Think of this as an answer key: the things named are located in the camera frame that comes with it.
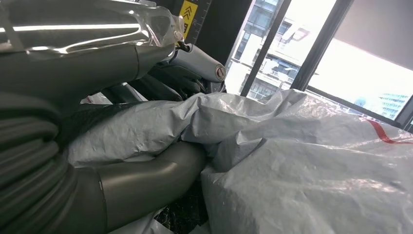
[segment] circular cap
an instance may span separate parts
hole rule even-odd
[[[215,69],[215,75],[217,76],[218,80],[224,80],[226,75],[226,69],[222,65],[218,65]]]

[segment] black arrow symbol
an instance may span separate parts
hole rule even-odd
[[[189,19],[189,17],[191,16],[191,12],[192,12],[192,8],[189,6],[189,7],[187,7],[186,9],[185,9],[185,12],[184,12],[184,18],[186,17],[187,19]]]

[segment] gray ribbed hose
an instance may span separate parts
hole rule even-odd
[[[2,234],[107,233],[183,195],[204,167],[205,152],[179,142],[152,161],[74,169],[53,140],[56,111],[21,96],[0,100]]]

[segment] black surface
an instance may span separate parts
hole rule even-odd
[[[155,219],[175,234],[188,234],[207,222],[201,181],[197,180],[184,196],[167,205]]]
[[[195,43],[221,64],[226,64],[252,0],[213,0]]]

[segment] building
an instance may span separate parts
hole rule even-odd
[[[255,2],[241,33],[241,40],[227,66],[226,86],[229,93],[239,94],[244,87],[245,79],[263,46],[277,7],[278,0]],[[308,53],[303,48],[308,47],[309,50],[313,43],[310,35],[311,31],[306,29],[305,25],[286,15],[257,74],[248,95],[250,98],[261,99],[280,88],[288,89],[291,86]]]
[[[383,112],[381,115],[389,119],[395,119],[409,100],[409,95],[383,94],[379,97],[382,100]]]

